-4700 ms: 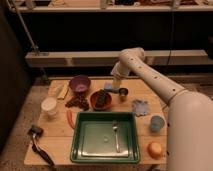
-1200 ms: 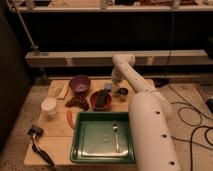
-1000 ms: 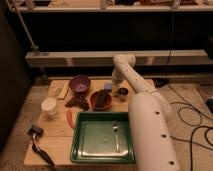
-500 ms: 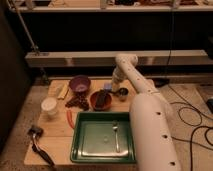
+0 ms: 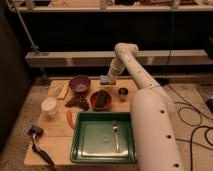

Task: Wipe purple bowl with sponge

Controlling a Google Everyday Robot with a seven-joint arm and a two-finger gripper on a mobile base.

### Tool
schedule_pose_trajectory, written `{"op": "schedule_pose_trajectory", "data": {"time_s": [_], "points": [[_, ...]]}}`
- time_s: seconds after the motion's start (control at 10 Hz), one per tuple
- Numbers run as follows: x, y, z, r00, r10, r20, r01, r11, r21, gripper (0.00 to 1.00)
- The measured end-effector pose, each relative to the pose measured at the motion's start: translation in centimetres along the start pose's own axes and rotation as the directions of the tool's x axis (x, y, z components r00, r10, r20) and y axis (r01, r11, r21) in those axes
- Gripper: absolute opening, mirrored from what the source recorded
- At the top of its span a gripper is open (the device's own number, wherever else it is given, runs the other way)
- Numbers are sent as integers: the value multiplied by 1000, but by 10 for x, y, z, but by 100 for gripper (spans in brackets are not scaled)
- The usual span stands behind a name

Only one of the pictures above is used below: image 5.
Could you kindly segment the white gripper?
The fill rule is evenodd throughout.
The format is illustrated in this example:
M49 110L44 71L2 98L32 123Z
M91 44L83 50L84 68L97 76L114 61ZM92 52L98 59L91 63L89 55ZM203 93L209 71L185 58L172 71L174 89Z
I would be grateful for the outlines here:
M117 76L120 75L124 71L124 69L125 69L125 66L123 65L123 63L119 59L114 58L111 61L110 68L107 74L108 83L115 84Z

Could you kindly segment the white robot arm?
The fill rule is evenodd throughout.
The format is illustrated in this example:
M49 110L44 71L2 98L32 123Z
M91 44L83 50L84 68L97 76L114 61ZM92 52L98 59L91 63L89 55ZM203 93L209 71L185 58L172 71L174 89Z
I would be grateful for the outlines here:
M135 59L138 46L117 43L109 79L127 69L138 91L130 103L130 117L140 171L184 171L169 115L174 103L164 88Z

